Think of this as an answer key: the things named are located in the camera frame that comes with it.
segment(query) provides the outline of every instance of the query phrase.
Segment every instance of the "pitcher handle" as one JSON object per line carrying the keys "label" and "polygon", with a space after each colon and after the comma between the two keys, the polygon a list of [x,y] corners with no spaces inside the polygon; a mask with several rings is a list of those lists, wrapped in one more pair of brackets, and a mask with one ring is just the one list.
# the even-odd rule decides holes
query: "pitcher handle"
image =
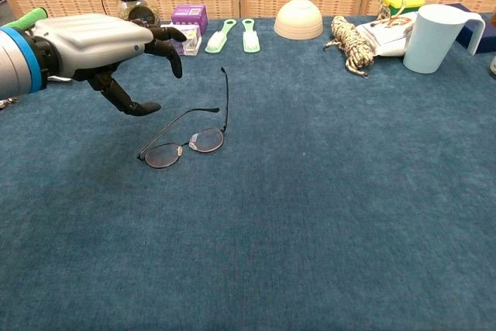
{"label": "pitcher handle", "polygon": [[475,26],[474,34],[472,35],[472,39],[470,39],[470,43],[467,48],[469,53],[473,56],[475,52],[477,52],[477,48],[479,47],[479,43],[481,42],[482,33],[486,28],[486,23],[482,19],[481,15],[479,15],[478,13],[468,12],[467,17],[467,21],[473,20],[477,23],[477,25]]}

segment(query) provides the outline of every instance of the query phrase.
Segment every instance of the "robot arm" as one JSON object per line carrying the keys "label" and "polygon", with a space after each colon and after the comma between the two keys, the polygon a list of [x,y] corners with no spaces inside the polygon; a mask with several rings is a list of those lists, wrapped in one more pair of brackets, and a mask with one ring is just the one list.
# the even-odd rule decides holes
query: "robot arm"
{"label": "robot arm", "polygon": [[98,14],[42,19],[27,32],[0,28],[0,99],[44,89],[56,75],[87,80],[115,107],[132,116],[160,109],[150,102],[134,102],[112,78],[119,64],[141,53],[166,57],[177,78],[181,59],[164,40],[185,41],[176,29],[139,26],[116,17]]}

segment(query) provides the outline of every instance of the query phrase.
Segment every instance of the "blue ring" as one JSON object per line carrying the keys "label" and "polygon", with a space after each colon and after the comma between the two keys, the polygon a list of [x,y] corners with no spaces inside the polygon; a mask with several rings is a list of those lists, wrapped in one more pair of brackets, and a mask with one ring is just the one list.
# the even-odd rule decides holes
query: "blue ring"
{"label": "blue ring", "polygon": [[14,43],[17,44],[17,46],[19,47],[22,55],[24,56],[24,59],[26,60],[26,63],[28,64],[29,72],[31,73],[31,90],[29,91],[29,93],[38,92],[41,89],[41,69],[33,50],[29,46],[28,42],[24,40],[21,34],[19,34],[13,28],[4,26],[0,27],[0,30],[10,36],[12,40],[14,40]]}

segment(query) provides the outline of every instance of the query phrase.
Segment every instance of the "eyeglass temple arm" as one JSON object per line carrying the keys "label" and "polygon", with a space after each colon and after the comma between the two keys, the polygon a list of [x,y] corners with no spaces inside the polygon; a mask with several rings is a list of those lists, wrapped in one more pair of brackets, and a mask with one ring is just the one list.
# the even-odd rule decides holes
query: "eyeglass temple arm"
{"label": "eyeglass temple arm", "polygon": [[224,121],[224,127],[222,128],[222,131],[225,132],[227,129],[227,117],[229,114],[229,82],[228,82],[228,78],[227,78],[226,69],[224,69],[224,67],[221,67],[220,70],[226,76],[226,120]]}
{"label": "eyeglass temple arm", "polygon": [[176,123],[176,121],[178,121],[180,118],[182,118],[183,116],[185,116],[186,114],[188,114],[189,112],[219,112],[219,108],[211,108],[211,109],[205,109],[205,108],[197,108],[197,109],[189,109],[185,112],[183,112],[180,116],[177,116],[176,118],[172,119],[172,121],[167,124],[164,129],[162,129],[149,143],[148,145],[146,145],[142,150],[139,151],[138,155],[136,155],[136,158],[138,159],[141,159],[141,156],[143,155],[143,153],[146,151],[146,149],[148,149],[149,147],[151,147],[153,145],[153,143],[155,141],[157,141],[157,139],[162,136],[164,134],[165,131],[167,131],[169,129],[170,126],[172,126],[174,123]]}

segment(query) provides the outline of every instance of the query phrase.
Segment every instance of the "table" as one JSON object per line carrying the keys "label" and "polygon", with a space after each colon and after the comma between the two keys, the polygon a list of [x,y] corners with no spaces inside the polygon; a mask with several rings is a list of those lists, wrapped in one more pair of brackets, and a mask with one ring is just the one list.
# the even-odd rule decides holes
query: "table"
{"label": "table", "polygon": [[[350,18],[361,23],[370,18]],[[218,55],[139,56],[115,77],[0,112],[0,328],[494,329],[496,81],[458,43],[440,69],[277,36],[258,19]],[[211,20],[206,40],[220,29]],[[154,170],[137,151],[185,109],[225,105],[223,148]],[[221,126],[192,113],[163,138]]]}

